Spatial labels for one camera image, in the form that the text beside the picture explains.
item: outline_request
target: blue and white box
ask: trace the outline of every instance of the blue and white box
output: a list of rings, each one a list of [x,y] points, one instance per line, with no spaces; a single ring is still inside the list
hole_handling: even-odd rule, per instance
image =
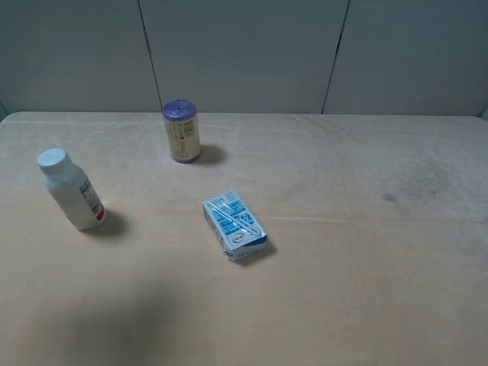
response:
[[[268,234],[236,191],[203,203],[204,216],[232,262],[264,249]]]

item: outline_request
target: beige tabletop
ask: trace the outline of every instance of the beige tabletop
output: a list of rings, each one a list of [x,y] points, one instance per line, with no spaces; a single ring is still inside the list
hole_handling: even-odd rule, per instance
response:
[[[488,122],[159,114],[0,124],[5,366],[488,364]],[[37,154],[65,148],[109,210],[78,232]],[[267,249],[232,263],[201,202],[237,189]]]

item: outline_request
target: bottle label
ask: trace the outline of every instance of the bottle label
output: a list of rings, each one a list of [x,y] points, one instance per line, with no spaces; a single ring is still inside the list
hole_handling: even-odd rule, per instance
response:
[[[97,220],[101,220],[105,214],[105,208],[88,178],[86,178],[85,183],[79,188],[79,191],[82,193],[90,210],[97,217]]]
[[[165,120],[165,127],[173,158],[189,160],[200,153],[197,115],[181,122]]]

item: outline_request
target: purple lid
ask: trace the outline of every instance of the purple lid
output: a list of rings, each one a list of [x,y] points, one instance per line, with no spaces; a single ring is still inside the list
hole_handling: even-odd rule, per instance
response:
[[[162,108],[162,115],[167,120],[180,122],[189,120],[197,113],[197,108],[190,101],[185,99],[176,99],[166,103]]]

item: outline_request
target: cylindrical container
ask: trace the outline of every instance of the cylindrical container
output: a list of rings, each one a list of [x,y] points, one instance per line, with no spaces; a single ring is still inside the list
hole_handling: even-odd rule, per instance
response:
[[[39,155],[37,164],[46,175],[46,187],[78,230],[101,225],[107,211],[92,183],[63,149],[49,149]]]
[[[194,162],[200,155],[197,108],[190,101],[176,99],[162,109],[172,158]]]

